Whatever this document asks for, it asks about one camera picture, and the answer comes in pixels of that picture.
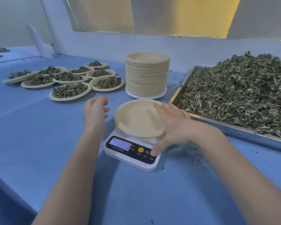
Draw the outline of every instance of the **person's left hand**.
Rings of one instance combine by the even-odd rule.
[[[100,96],[89,99],[84,106],[84,129],[93,130],[101,138],[105,131],[105,118],[108,117],[108,114],[105,114],[105,112],[108,112],[109,108],[104,108],[107,104],[108,98]]]

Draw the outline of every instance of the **white scale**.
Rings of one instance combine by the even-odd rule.
[[[160,155],[152,157],[151,149],[162,139],[158,137],[132,136],[116,128],[104,142],[107,155],[143,171],[153,171],[159,162]]]

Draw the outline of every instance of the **yellow round button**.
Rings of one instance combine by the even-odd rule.
[[[142,153],[145,149],[143,147],[138,148],[138,152]]]

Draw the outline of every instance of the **metal tray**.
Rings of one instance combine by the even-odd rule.
[[[177,106],[179,98],[183,95],[186,84],[191,79],[192,74],[200,68],[204,68],[204,66],[194,66],[191,70],[187,72],[185,79],[181,83],[181,87],[176,91],[173,98],[171,99],[173,105]],[[281,138],[279,137],[271,136],[268,134],[256,134],[255,131],[250,129],[238,127],[232,124],[227,124],[221,121],[215,121],[210,118],[198,116],[195,114],[191,114],[191,118],[214,126],[220,129],[225,135],[281,151]]]

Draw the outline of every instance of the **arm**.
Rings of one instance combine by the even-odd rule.
[[[108,98],[92,98],[84,106],[85,128],[60,178],[32,225],[86,225],[98,151],[104,135]]]
[[[281,190],[251,164],[225,135],[194,121],[174,105],[154,104],[167,134],[151,151],[156,156],[172,144],[195,143],[226,186],[248,224],[281,224]]]

